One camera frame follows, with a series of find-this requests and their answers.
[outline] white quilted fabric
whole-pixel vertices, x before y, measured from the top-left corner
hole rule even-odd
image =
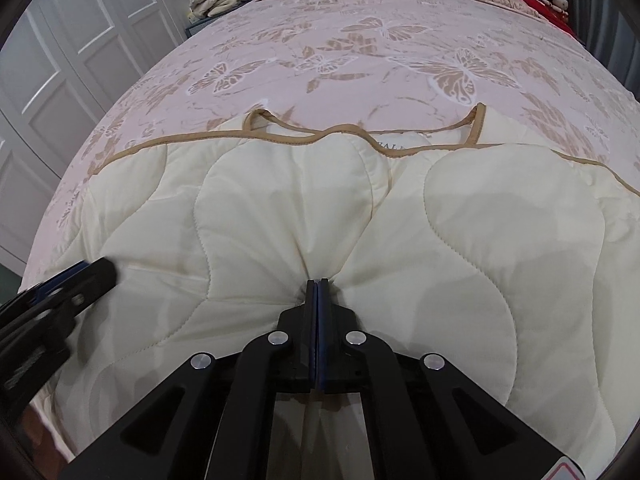
[[[504,121],[490,110],[481,142]],[[596,478],[640,414],[639,218],[609,170],[542,146],[145,148],[90,180],[47,271],[108,256],[121,282],[46,405],[79,452],[193,353],[241,351],[327,277],[364,330],[445,355]]]

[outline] red and white sticker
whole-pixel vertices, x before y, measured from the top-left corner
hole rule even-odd
[[[584,480],[584,475],[570,459],[563,456],[542,480]]]

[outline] metal screw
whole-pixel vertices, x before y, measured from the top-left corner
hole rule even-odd
[[[445,365],[444,357],[440,354],[427,354],[424,356],[424,365],[429,370],[442,370]]]
[[[191,366],[196,370],[202,370],[211,364],[211,356],[208,354],[197,354],[191,358]]]
[[[347,343],[352,345],[361,345],[367,340],[367,335],[359,330],[353,330],[349,332],[345,337]]]
[[[283,345],[289,340],[289,334],[281,330],[276,330],[275,332],[271,332],[267,339],[272,345]]]

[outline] pink bed sheet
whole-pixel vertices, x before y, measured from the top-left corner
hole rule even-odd
[[[105,115],[42,219],[23,286],[92,172],[125,148],[255,107],[309,128],[386,130],[451,124],[477,102],[640,187],[640,104],[544,20],[476,0],[263,0],[175,49]]]

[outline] plush toy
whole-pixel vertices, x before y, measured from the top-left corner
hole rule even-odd
[[[551,8],[553,12],[558,14],[558,17],[565,23],[569,21],[569,1],[568,0],[541,0],[547,7]]]

